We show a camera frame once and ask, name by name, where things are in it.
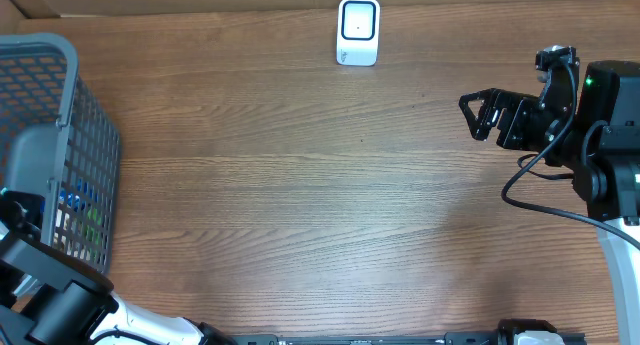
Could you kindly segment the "blue snack bar wrapper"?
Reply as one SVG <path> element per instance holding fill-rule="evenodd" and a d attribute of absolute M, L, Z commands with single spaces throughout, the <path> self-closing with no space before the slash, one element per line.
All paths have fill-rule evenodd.
<path fill-rule="evenodd" d="M 96 187 L 82 179 L 76 182 L 72 190 L 61 189 L 58 202 L 70 207 L 74 212 L 90 210 L 99 201 Z"/>

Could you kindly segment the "green snack packet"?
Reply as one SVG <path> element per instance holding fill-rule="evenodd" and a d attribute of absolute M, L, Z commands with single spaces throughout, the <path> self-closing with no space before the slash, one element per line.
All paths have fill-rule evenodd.
<path fill-rule="evenodd" d="M 84 226 L 84 237 L 88 243 L 90 243 L 93 248 L 90 253 L 93 257 L 97 258 L 99 256 L 99 249 L 101 245 L 101 235 L 100 228 L 102 225 L 101 213 L 98 209 L 91 208 L 88 206 L 86 208 L 86 217 L 87 223 Z"/>

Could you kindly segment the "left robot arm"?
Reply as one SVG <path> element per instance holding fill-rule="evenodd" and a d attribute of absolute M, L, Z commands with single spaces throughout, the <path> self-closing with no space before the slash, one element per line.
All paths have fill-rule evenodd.
<path fill-rule="evenodd" d="M 41 242 L 43 207 L 40 195 L 1 191 L 3 344 L 237 344 L 124 301 L 100 272 Z"/>

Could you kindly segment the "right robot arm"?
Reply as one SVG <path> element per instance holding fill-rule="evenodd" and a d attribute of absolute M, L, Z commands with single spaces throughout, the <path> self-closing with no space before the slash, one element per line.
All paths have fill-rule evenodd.
<path fill-rule="evenodd" d="M 498 146 L 524 153 L 520 170 L 502 199 L 519 208 L 569 218 L 596 227 L 615 300 L 622 344 L 639 341 L 639 66 L 605 60 L 579 75 L 569 52 L 541 52 L 536 67 L 546 75 L 538 96 L 489 88 L 465 94 L 459 107 L 472 137 L 491 129 Z M 566 178 L 586 203 L 579 215 L 518 201 L 508 194 L 539 161 L 568 168 Z"/>

